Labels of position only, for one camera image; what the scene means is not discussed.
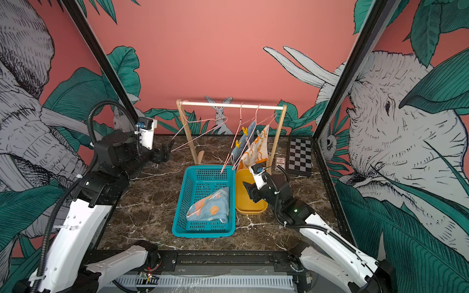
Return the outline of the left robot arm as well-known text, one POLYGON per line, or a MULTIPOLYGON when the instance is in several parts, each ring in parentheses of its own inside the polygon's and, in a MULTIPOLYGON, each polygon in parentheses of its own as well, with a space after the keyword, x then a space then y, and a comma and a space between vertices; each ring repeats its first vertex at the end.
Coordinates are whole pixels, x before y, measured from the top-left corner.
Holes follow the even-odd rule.
POLYGON ((16 282, 12 287, 15 293, 96 293, 132 269, 145 267, 150 277, 161 265, 158 247, 149 241, 138 241, 105 260, 83 265, 94 236, 130 181, 148 162, 166 162, 171 153, 169 144, 154 147, 157 121, 148 117, 130 116, 130 132, 117 131, 97 140, 94 115, 104 106, 106 101, 97 103, 88 116, 93 160, 56 203, 61 207, 71 198, 67 217, 54 240, 44 236, 37 270, 16 282))

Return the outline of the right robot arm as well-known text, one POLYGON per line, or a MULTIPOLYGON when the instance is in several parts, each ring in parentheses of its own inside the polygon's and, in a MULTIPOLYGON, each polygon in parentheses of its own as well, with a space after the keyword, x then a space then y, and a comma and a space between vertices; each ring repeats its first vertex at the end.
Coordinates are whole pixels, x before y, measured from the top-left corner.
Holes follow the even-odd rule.
POLYGON ((292 253, 293 267, 318 273, 346 293, 397 292, 394 266, 367 255, 336 233, 312 207, 293 196, 282 175, 261 172, 243 186, 252 201, 271 205, 282 227, 297 230, 313 243, 292 253))

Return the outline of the blue dotted towel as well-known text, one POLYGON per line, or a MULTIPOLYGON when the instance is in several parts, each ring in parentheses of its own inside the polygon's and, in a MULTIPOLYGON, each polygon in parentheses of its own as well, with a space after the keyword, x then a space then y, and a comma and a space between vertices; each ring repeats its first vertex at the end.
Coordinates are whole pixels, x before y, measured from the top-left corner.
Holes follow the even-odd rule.
POLYGON ((230 214, 229 187, 218 189, 211 195, 195 202, 186 214, 188 222, 219 221, 228 223, 230 214))

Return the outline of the pink wire hanger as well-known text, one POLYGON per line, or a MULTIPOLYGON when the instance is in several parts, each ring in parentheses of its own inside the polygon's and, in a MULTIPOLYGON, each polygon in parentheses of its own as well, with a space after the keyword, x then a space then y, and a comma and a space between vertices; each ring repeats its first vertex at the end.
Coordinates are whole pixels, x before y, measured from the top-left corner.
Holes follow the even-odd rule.
POLYGON ((183 131, 186 135, 188 140, 187 143, 184 143, 182 146, 178 146, 176 149, 181 149, 183 146, 189 145, 192 150, 195 149, 194 141, 203 135, 207 134, 215 134, 219 132, 220 128, 224 128, 228 121, 228 118, 223 114, 216 114, 212 118, 197 118, 195 112, 190 112, 189 114, 186 113, 186 107, 204 107, 204 108, 212 108, 213 110, 222 110, 225 108, 223 104, 220 103, 212 103, 212 102, 195 102, 195 101, 177 101, 177 107, 179 113, 179 117, 181 119, 181 128, 174 134, 173 137, 181 134, 183 131))

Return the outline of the dark blue towel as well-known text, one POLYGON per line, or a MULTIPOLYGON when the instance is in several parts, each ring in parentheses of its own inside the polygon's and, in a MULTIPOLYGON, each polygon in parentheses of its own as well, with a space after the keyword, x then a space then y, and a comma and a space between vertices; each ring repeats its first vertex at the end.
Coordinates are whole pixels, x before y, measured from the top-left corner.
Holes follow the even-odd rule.
POLYGON ((236 161, 237 161, 238 158, 239 158, 239 161, 238 161, 238 163, 237 163, 237 165, 239 165, 239 163, 241 162, 241 156, 245 153, 245 151, 246 151, 247 148, 248 148, 248 145, 247 145, 247 138, 248 138, 250 135, 252 135, 252 137, 250 138, 249 142, 250 142, 250 144, 251 144, 251 143, 254 141, 254 130, 255 130, 255 127, 256 127, 256 126, 255 126, 255 123, 252 122, 248 127, 249 127, 249 132, 248 132, 248 134, 245 135, 245 134, 243 133, 243 131, 241 130, 241 133, 242 133, 242 134, 241 134, 241 137, 240 137, 239 139, 237 139, 237 140, 240 141, 241 146, 240 146, 240 147, 236 147, 236 148, 232 151, 233 157, 232 157, 232 159, 231 159, 231 163, 232 163, 232 169, 233 169, 233 170, 238 167, 238 166, 237 166, 236 168, 233 168, 233 164, 235 164, 236 161))

